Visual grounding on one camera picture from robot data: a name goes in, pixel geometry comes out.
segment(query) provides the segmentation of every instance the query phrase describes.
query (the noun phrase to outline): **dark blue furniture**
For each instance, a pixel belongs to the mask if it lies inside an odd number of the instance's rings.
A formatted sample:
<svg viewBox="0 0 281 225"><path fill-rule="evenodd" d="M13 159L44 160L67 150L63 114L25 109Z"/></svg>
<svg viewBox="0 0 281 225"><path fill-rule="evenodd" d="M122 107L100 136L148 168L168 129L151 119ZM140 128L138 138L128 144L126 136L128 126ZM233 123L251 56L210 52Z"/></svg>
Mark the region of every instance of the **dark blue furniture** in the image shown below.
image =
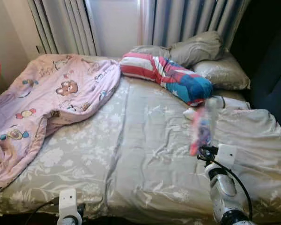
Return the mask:
<svg viewBox="0 0 281 225"><path fill-rule="evenodd" d="M251 79L246 99L253 108L270 111L281 125L281 0L252 0L231 52Z"/></svg>

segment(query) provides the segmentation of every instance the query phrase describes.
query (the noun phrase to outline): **red object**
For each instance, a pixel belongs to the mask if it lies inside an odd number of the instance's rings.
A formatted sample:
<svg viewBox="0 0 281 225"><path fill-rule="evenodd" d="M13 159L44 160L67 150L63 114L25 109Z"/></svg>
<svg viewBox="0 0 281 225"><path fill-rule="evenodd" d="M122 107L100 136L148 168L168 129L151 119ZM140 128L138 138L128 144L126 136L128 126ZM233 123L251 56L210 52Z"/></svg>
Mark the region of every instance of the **red object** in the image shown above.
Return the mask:
<svg viewBox="0 0 281 225"><path fill-rule="evenodd" d="M15 117L16 117L17 119L23 119L23 117L22 117L22 115L21 115L20 113L17 113L17 114L15 115Z"/></svg>
<svg viewBox="0 0 281 225"><path fill-rule="evenodd" d="M32 112L32 114L36 113L36 109L29 109L30 112Z"/></svg>

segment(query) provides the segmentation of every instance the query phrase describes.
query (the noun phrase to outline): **gray pillow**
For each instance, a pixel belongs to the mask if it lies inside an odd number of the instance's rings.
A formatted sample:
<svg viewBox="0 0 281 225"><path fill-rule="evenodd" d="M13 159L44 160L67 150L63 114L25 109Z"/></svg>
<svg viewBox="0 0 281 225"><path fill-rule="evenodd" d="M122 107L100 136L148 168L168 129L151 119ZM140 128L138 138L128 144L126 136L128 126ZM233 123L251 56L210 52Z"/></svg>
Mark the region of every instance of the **gray pillow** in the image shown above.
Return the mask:
<svg viewBox="0 0 281 225"><path fill-rule="evenodd" d="M221 58L222 39L216 31L207 31L167 48L155 45L140 45L134 47L130 52L161 56L189 68L202 60Z"/></svg>
<svg viewBox="0 0 281 225"><path fill-rule="evenodd" d="M250 79L229 52L216 61L205 60L193 66L195 73L211 81L215 88L226 90L250 89Z"/></svg>

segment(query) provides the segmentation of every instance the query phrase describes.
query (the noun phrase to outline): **teddy bear print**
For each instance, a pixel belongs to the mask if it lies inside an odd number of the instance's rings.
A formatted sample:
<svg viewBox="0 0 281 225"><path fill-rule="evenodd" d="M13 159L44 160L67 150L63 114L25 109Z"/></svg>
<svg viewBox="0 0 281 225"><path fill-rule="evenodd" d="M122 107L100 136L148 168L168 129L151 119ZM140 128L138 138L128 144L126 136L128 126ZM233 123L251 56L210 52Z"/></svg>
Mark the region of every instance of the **teddy bear print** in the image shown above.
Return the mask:
<svg viewBox="0 0 281 225"><path fill-rule="evenodd" d="M56 93L62 96L67 96L78 91L78 85L75 81L64 81L61 83L61 88L56 89Z"/></svg>
<svg viewBox="0 0 281 225"><path fill-rule="evenodd" d="M67 55L65 59L53 61L53 64L57 70L59 70L63 65L67 64L72 57Z"/></svg>

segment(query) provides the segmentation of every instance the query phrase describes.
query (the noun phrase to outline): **striped pillow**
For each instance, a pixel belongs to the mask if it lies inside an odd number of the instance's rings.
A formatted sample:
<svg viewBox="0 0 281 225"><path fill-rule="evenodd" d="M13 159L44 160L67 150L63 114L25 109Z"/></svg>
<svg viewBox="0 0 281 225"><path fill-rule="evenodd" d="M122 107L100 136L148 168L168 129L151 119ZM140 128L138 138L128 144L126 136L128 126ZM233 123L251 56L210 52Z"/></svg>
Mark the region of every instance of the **striped pillow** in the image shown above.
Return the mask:
<svg viewBox="0 0 281 225"><path fill-rule="evenodd" d="M209 80L172 60L130 52L120 65L123 75L156 82L188 105L198 105L211 96Z"/></svg>
<svg viewBox="0 0 281 225"><path fill-rule="evenodd" d="M156 76L153 75L152 65L154 65L154 60L152 55L129 52L123 56L120 64L123 75L155 82Z"/></svg>

